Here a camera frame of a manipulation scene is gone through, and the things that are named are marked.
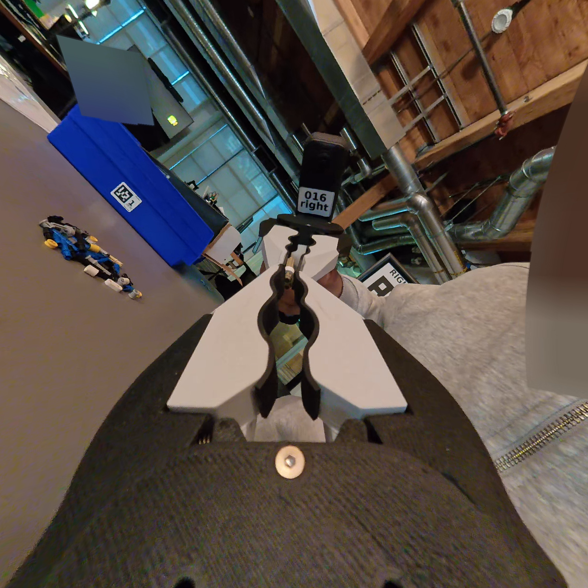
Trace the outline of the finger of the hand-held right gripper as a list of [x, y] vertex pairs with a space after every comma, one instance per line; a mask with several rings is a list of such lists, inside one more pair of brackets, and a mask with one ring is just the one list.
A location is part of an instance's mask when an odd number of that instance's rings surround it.
[[335, 269], [340, 254], [350, 251], [350, 238], [346, 233], [339, 236], [312, 235], [299, 242], [299, 272], [315, 281]]
[[294, 272], [296, 261], [289, 248], [292, 246], [291, 238], [297, 237], [295, 228], [283, 225], [274, 225], [263, 237], [263, 267], [269, 270], [276, 265], [284, 265], [286, 271]]

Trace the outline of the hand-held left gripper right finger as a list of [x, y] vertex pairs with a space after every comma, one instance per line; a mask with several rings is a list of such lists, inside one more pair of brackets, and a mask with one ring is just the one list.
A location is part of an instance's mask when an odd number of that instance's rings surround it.
[[301, 398], [334, 439], [347, 420], [406, 412], [408, 402], [373, 334], [386, 333], [334, 298], [307, 272], [294, 278], [303, 352]]

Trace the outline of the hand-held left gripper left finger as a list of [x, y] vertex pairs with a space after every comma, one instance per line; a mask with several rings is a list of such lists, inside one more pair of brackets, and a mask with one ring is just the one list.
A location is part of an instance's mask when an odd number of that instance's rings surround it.
[[167, 400], [175, 413], [234, 419], [253, 439], [260, 414], [276, 400], [276, 359], [270, 333], [284, 291], [285, 266], [271, 266], [202, 317], [202, 336]]

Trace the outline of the silver elbow pipe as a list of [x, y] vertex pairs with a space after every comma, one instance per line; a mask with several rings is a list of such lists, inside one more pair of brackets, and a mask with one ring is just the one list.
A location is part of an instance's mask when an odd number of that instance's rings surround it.
[[503, 195], [488, 219], [470, 224], [455, 224], [446, 230], [457, 243], [488, 242], [505, 238], [514, 230], [548, 178], [556, 145], [537, 152], [515, 170]]

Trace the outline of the person's right forearm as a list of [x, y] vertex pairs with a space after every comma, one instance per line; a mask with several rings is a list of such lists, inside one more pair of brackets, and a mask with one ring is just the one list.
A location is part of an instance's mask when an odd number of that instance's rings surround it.
[[362, 318], [388, 328], [396, 314], [393, 294], [378, 296], [357, 279], [340, 275], [342, 286], [339, 299]]

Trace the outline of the person's right hand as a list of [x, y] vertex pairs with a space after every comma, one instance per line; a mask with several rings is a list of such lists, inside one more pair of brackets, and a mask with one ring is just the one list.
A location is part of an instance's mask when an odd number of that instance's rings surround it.
[[342, 276], [335, 268], [318, 279], [318, 283], [336, 298], [341, 298], [343, 291]]

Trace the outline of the black framed sign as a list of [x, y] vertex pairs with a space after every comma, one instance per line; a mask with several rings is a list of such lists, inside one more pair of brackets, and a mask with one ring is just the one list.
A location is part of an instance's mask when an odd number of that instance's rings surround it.
[[415, 277], [390, 253], [359, 275], [357, 280], [379, 297], [387, 297], [399, 285], [418, 283]]

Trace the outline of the silver round pipe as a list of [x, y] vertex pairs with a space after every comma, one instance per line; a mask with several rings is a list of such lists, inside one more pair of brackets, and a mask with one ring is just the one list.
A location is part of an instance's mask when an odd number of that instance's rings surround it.
[[418, 217], [445, 269], [451, 279], [455, 279], [466, 270], [460, 252], [445, 232], [437, 205], [425, 194], [413, 166], [408, 162], [399, 143], [390, 147], [382, 155], [382, 160], [400, 188], [407, 202], [408, 211]]

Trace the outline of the person's grey hoodie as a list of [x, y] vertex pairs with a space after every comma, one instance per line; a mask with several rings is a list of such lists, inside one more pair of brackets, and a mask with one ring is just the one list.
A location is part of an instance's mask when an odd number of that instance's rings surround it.
[[570, 587], [587, 587], [587, 407], [527, 385], [528, 263], [476, 269], [443, 285], [393, 289], [384, 328], [458, 401], [519, 515]]

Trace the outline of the blue plastic bin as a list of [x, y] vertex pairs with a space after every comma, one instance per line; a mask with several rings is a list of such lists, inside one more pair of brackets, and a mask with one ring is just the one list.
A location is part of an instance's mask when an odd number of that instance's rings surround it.
[[196, 263], [229, 224], [119, 122], [75, 106], [48, 141], [171, 267]]

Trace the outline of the bundle of grey ceiling pipes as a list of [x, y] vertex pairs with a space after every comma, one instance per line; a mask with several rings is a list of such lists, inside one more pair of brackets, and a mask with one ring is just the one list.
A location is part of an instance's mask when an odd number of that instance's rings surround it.
[[212, 1], [165, 4], [275, 158], [275, 168], [266, 175], [288, 208], [295, 211], [302, 160], [300, 145], [276, 112], [253, 64]]

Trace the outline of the small blue toy car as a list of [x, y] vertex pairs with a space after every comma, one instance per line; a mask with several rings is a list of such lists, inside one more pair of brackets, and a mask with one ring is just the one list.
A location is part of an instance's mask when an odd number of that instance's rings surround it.
[[122, 270], [122, 262], [101, 248], [90, 233], [56, 215], [48, 216], [39, 226], [45, 246], [60, 251], [66, 261], [80, 264], [86, 275], [99, 278], [108, 288], [125, 293], [132, 300], [142, 298], [142, 293]]

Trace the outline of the white instruction sheet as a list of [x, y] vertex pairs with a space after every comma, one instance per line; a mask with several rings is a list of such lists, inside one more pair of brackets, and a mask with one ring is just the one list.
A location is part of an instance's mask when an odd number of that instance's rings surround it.
[[1, 100], [24, 115], [46, 133], [52, 132], [59, 119], [1, 56]]

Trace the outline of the large grey ventilation duct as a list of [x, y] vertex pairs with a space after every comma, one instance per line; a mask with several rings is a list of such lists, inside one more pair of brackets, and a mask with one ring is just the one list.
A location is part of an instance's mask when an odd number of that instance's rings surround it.
[[398, 117], [334, 1], [277, 1], [369, 157], [403, 158]]

